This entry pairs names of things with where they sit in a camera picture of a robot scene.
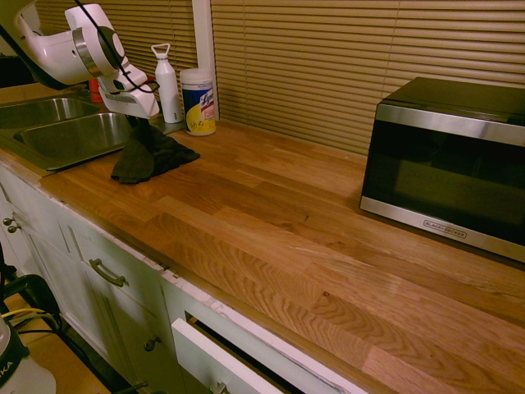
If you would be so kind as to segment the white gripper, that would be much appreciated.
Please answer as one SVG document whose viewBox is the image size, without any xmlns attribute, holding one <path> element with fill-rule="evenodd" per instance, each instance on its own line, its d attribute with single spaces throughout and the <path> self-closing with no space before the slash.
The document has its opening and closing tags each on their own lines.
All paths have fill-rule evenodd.
<svg viewBox="0 0 525 394">
<path fill-rule="evenodd" d="M 126 120 L 132 128 L 136 127 L 135 117 L 139 117 L 139 128 L 149 130 L 150 125 L 147 119 L 159 114 L 159 106 L 151 90 L 143 92 L 133 89 L 112 94 L 100 87 L 99 93 L 106 108 L 111 112 L 126 115 Z"/>
</svg>

